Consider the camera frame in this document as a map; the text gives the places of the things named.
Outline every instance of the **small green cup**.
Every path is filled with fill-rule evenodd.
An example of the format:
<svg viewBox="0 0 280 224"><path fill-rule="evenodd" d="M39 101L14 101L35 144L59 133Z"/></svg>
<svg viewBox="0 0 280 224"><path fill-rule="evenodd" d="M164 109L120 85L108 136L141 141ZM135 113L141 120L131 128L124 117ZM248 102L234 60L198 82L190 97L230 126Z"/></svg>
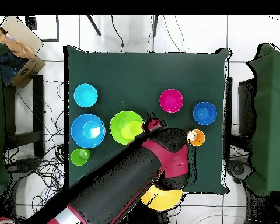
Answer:
<svg viewBox="0 0 280 224"><path fill-rule="evenodd" d="M88 149L75 149L71 154L72 163L76 166L83 166L90 157Z"/></svg>

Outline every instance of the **white tiled floor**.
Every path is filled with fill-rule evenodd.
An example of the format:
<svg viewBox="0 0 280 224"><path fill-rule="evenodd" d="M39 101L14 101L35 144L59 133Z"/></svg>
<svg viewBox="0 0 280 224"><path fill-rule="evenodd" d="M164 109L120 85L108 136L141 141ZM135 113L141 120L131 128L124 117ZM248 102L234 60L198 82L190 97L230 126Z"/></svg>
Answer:
<svg viewBox="0 0 280 224"><path fill-rule="evenodd" d="M41 39L55 39L55 24L48 18L37 17L38 35ZM188 53L214 53L219 48L229 48L232 56L229 60L229 76L233 77L232 122L239 123L239 104L237 86L240 81L253 77L252 72L244 63L252 60L260 43L274 43L280 48L280 16L276 15L177 15L178 25L184 36L185 51ZM99 37L86 16L59 16L59 43L44 43L38 56L45 61L46 66L39 73L44 75L45 102L52 108L55 121L64 109L63 102L57 96L56 88L64 80L63 45L73 45L84 51L119 52L121 40L116 35L111 23L111 16L93 16L93 20L101 31ZM183 48L183 40L177 27L174 15L165 15L169 33L179 50ZM114 25L124 40L124 52L143 52L148 49L148 37L152 30L150 15L114 15ZM157 34L155 37L155 52L163 53L177 51L171 41L163 15L159 16ZM149 42L152 51L152 39ZM18 89L25 102L32 108L32 83L24 89ZM64 87L58 92L63 96ZM51 122L51 111L45 108L45 126L50 132L55 132ZM23 102L17 98L16 103L17 132L32 130L32 113ZM58 126L64 128L64 116L58 120ZM232 132L238 133L238 126L232 126ZM61 136L55 136L56 144L63 143ZM52 140L46 143L46 148L53 146ZM21 147L18 157L33 156L33 147ZM170 217L171 224L243 224L246 212L246 197L243 186L237 185L227 174L225 179L230 192L227 195L188 194L181 206L169 212L177 216ZM41 193L44 183L33 175L24 179L17 192L17 212L19 215L33 215L32 199Z"/></svg>

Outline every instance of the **white stripe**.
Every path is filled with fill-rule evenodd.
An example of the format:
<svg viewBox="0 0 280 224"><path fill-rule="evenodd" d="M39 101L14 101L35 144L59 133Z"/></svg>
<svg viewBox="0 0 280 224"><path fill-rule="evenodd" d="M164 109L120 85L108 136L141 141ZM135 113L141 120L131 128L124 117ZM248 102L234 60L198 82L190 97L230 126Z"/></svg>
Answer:
<svg viewBox="0 0 280 224"><path fill-rule="evenodd" d="M3 221L1 220L0 224L15 224L15 223L12 220L10 220L10 221L9 220L3 220Z"/></svg>
<svg viewBox="0 0 280 224"><path fill-rule="evenodd" d="M83 224L68 208L65 208L55 217L59 224Z"/></svg>

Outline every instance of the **chair leg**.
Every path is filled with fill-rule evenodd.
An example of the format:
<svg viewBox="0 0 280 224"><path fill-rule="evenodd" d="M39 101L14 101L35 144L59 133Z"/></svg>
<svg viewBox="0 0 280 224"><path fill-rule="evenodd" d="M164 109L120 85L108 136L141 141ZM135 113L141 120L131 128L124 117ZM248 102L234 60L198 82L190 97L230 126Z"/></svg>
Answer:
<svg viewBox="0 0 280 224"><path fill-rule="evenodd" d="M100 30L97 28L95 22L93 21L92 17L90 15L86 15L89 19L89 21L91 22L93 28L95 29L96 33L98 36L101 36Z"/></svg>

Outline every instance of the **black metal stand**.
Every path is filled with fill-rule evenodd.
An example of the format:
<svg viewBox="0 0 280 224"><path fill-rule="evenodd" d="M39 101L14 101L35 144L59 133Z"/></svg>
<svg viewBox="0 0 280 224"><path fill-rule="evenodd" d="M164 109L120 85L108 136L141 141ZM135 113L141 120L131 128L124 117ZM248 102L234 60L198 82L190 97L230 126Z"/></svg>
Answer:
<svg viewBox="0 0 280 224"><path fill-rule="evenodd" d="M156 28L157 28L157 26L158 26L158 17L159 17L159 15L154 15L153 16L153 23L152 23L152 30L153 30L153 32L152 32L152 36L153 37L156 37Z"/></svg>
<svg viewBox="0 0 280 224"><path fill-rule="evenodd" d="M27 144L34 144L34 154L36 157L42 158L44 156L44 85L43 76L33 77L33 132L27 132L22 134L15 134L15 92L13 89L13 95L11 90L8 91L8 95L5 94L5 106L6 111L6 131L5 148L14 149Z"/></svg>
<svg viewBox="0 0 280 224"><path fill-rule="evenodd" d="M95 29L96 33L98 36L101 36L100 30L97 28L95 22L93 21L92 17L90 15L86 15L89 19L89 21L91 22L93 28Z"/></svg>

